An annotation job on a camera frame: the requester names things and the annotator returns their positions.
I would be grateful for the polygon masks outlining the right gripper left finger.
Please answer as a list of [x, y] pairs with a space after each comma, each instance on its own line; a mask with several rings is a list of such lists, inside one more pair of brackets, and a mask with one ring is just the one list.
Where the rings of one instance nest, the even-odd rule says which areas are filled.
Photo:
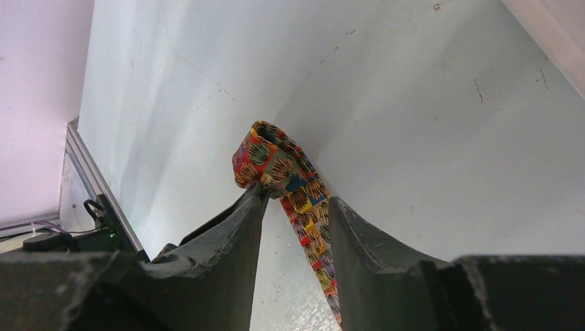
[[42, 234], [1, 255], [2, 330], [248, 330], [268, 193], [230, 207], [150, 262]]

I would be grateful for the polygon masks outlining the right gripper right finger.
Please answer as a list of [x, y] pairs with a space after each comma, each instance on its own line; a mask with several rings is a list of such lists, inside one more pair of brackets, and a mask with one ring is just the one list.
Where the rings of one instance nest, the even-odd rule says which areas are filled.
[[330, 235], [346, 330], [583, 330], [584, 258], [442, 261], [367, 222], [339, 197]]

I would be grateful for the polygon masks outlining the colourful patterned tie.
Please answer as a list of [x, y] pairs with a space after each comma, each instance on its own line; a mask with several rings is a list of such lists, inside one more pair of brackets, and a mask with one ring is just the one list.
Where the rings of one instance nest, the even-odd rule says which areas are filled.
[[341, 307], [331, 249], [331, 195], [304, 151], [280, 128], [256, 121], [232, 156], [240, 188], [260, 184], [282, 205], [338, 325]]

